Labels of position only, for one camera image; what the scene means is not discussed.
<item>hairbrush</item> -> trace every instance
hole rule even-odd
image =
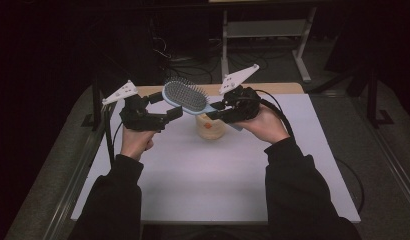
[[[216,111],[208,103],[205,91],[183,77],[170,77],[162,90],[164,100],[174,106],[181,106],[184,112],[192,115]]]

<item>table leg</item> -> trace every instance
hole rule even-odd
[[[227,61],[227,10],[224,10],[223,16],[223,56],[221,57],[221,75],[226,78],[229,74],[229,64]]]
[[[305,67],[304,61],[302,60],[302,53],[304,52],[305,44],[307,43],[307,40],[308,40],[308,36],[311,30],[312,21],[314,19],[316,10],[317,10],[316,7],[313,7],[310,9],[310,12],[308,13],[307,21],[305,22],[305,25],[304,25],[304,30],[302,32],[300,44],[296,50],[292,51],[293,57],[296,62],[296,66],[298,66],[299,72],[302,76],[302,80],[305,83],[309,83],[311,81],[311,77],[308,73],[307,68]]]

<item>white fiducial marker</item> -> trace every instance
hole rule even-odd
[[[120,99],[136,95],[138,93],[136,86],[128,80],[121,88],[111,94],[108,98],[102,100],[103,105],[107,105],[116,102]]]
[[[237,88],[246,79],[248,79],[252,74],[254,74],[259,69],[258,64],[254,64],[252,67],[245,68],[243,70],[226,75],[223,79],[223,84],[220,87],[220,94],[224,94]]]

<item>hand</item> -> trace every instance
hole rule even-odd
[[[279,116],[262,104],[260,104],[260,111],[255,118],[235,124],[250,131],[258,139],[271,144],[290,137]]]
[[[152,137],[155,133],[154,131],[137,132],[123,127],[121,154],[139,161],[142,153],[153,147]]]

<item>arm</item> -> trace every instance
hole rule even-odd
[[[143,151],[155,132],[123,129],[121,154],[108,175],[95,181],[69,239],[139,239],[142,192],[137,185]]]
[[[274,239],[360,239],[352,223],[337,215],[312,156],[303,156],[273,111],[261,105],[257,117],[237,125],[272,144],[265,150],[265,184]]]

